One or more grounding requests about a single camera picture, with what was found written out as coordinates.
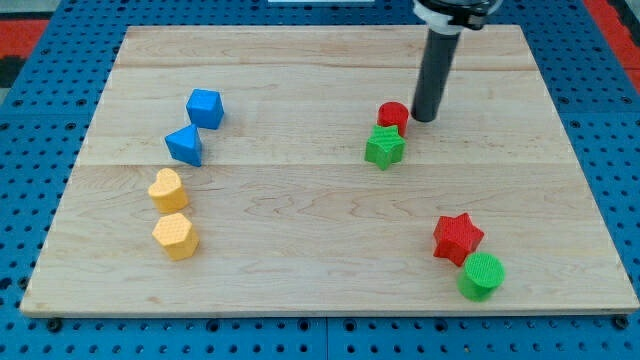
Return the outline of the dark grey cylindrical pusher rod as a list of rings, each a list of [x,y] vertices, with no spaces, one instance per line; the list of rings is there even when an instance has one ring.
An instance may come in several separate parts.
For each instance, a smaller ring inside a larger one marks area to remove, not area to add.
[[[436,118],[459,38],[459,33],[428,31],[411,107],[415,120],[431,122]]]

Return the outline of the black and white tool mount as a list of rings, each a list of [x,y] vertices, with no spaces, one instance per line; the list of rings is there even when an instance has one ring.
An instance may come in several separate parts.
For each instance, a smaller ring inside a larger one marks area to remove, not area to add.
[[[428,28],[442,35],[463,29],[481,30],[503,0],[414,0],[413,12]]]

